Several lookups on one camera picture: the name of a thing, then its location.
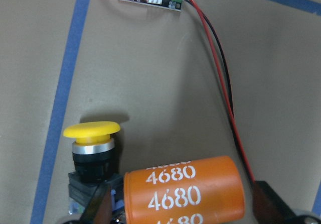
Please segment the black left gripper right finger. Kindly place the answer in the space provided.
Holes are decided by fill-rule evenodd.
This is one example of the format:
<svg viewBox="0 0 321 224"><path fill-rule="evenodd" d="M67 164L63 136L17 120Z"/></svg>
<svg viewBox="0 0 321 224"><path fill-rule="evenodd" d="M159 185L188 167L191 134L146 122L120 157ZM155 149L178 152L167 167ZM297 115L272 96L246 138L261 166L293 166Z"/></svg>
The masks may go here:
<svg viewBox="0 0 321 224"><path fill-rule="evenodd" d="M297 218L266 181L255 181L252 187L252 209L258 223L291 223Z"/></svg>

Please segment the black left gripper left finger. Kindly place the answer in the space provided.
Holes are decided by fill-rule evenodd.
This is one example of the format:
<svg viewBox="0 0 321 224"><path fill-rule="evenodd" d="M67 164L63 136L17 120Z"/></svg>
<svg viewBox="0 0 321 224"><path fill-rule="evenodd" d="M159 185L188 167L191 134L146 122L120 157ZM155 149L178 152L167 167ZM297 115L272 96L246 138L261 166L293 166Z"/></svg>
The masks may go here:
<svg viewBox="0 0 321 224"><path fill-rule="evenodd" d="M112 197L108 183L101 183L93 194L79 223L110 223L112 219Z"/></svg>

